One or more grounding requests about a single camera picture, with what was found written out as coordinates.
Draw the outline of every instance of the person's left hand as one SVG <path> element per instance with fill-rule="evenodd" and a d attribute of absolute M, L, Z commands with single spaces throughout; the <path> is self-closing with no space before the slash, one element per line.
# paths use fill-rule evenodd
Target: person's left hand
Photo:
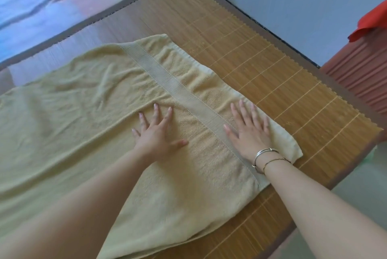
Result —
<path fill-rule="evenodd" d="M 134 128 L 132 129 L 133 136 L 136 139 L 134 150 L 139 150 L 151 163 L 188 144 L 188 141 L 184 139 L 172 142 L 166 140 L 167 128 L 172 115 L 173 108 L 169 107 L 167 114 L 160 121 L 162 115 L 159 106 L 155 103 L 151 123 L 148 124 L 145 115 L 140 113 L 141 133 Z"/>

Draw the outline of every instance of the forearm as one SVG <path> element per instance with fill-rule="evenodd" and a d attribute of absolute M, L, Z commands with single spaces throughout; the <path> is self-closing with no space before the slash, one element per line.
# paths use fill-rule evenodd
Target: forearm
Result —
<path fill-rule="evenodd" d="M 387 254 L 384 229 L 288 162 L 269 163 L 265 174 L 317 258 Z"/>
<path fill-rule="evenodd" d="M 96 258 L 145 162 L 130 151 L 51 208 L 16 230 L 1 258 Z"/>

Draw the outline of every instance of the mat border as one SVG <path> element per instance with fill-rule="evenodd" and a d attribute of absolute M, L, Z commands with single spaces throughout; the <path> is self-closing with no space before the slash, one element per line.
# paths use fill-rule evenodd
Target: mat border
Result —
<path fill-rule="evenodd" d="M 106 10 L 99 12 L 96 15 L 93 15 L 92 17 L 87 18 L 84 21 L 75 24 L 74 26 L 59 33 L 58 35 L 53 36 L 50 39 L 43 41 L 40 44 L 26 51 L 23 51 L 15 56 L 7 58 L 6 60 L 0 63 L 0 71 L 4 70 L 10 65 L 13 65 L 22 60 L 25 60 L 51 47 L 56 43 L 59 43 L 60 41 L 66 39 L 69 36 L 72 36 L 73 34 L 82 30 L 83 28 L 103 19 L 104 17 L 109 16 L 110 14 L 113 14 L 114 12 L 124 7 L 127 7 L 128 5 L 132 4 L 135 1 L 137 0 L 123 0 L 107 8 Z M 219 5 L 227 9 L 229 12 L 231 12 L 233 15 L 239 18 L 242 22 L 244 22 L 246 25 L 248 25 L 254 31 L 256 31 L 260 36 L 264 37 L 266 40 L 268 40 L 270 43 L 276 46 L 279 50 L 284 52 L 286 55 L 288 55 L 290 58 L 296 61 L 299 65 L 301 65 L 303 68 L 309 71 L 312 75 L 314 75 L 319 80 L 321 80 L 324 84 L 326 84 L 329 88 L 331 88 L 334 92 L 336 92 L 337 95 L 339 95 L 344 100 L 346 100 L 348 104 L 352 105 L 355 109 L 359 110 L 366 117 L 370 118 L 380 128 L 383 128 L 383 129 L 387 128 L 387 119 L 385 119 L 384 117 L 376 113 L 362 100 L 358 99 L 350 91 L 346 90 L 344 87 L 339 85 L 331 77 L 320 72 L 318 68 L 316 68 L 311 62 L 305 59 L 302 55 L 300 55 L 300 53 L 293 50 L 291 47 L 289 47 L 283 41 L 281 41 L 278 37 L 271 34 L 268 30 L 264 29 L 262 26 L 255 23 L 252 19 L 250 19 L 248 16 L 246 16 L 244 13 L 242 13 L 240 10 L 234 7 L 231 3 L 227 2 L 226 0 L 215 0 L 215 2 L 217 2 Z M 340 172 L 335 178 L 333 178 L 330 181 L 327 188 L 331 190 L 339 182 L 341 182 L 348 174 L 350 174 L 356 168 L 356 166 L 358 166 L 362 162 L 362 160 L 367 156 L 367 154 L 375 147 L 375 145 L 380 142 L 383 135 L 384 135 L 384 131 L 381 131 L 378 134 L 378 136 L 374 140 L 372 140 L 358 156 L 355 157 L 354 161 L 344 171 Z M 280 246 L 280 244 L 283 243 L 283 241 L 285 241 L 288 235 L 291 232 L 293 232 L 295 228 L 296 228 L 295 223 L 294 222 L 290 223 L 290 225 L 287 226 L 287 228 L 276 238 L 276 240 L 269 247 L 265 248 L 265 250 L 263 250 L 256 257 L 256 259 L 267 259 Z"/>

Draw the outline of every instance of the person's left arm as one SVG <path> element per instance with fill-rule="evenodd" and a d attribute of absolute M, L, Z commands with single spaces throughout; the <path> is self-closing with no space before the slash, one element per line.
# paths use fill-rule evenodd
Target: person's left arm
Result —
<path fill-rule="evenodd" d="M 19 227 L 0 246 L 0 258 L 96 258 L 121 208 L 143 171 L 188 142 L 166 141 L 173 110 L 160 121 L 158 105 L 150 124 L 140 113 L 136 146 L 113 165 L 80 185 L 52 207 Z"/>

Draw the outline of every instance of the person's right arm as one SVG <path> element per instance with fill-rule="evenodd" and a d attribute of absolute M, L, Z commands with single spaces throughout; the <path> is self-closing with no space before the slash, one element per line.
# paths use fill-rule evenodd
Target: person's right arm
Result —
<path fill-rule="evenodd" d="M 258 119 L 255 106 L 250 115 L 242 102 L 240 113 L 231 105 L 238 136 L 225 126 L 231 142 L 243 157 L 254 162 L 255 155 L 269 148 L 268 119 Z M 327 188 L 302 173 L 275 152 L 261 154 L 257 167 L 281 197 L 316 258 L 386 258 L 387 232 L 344 202 Z"/>

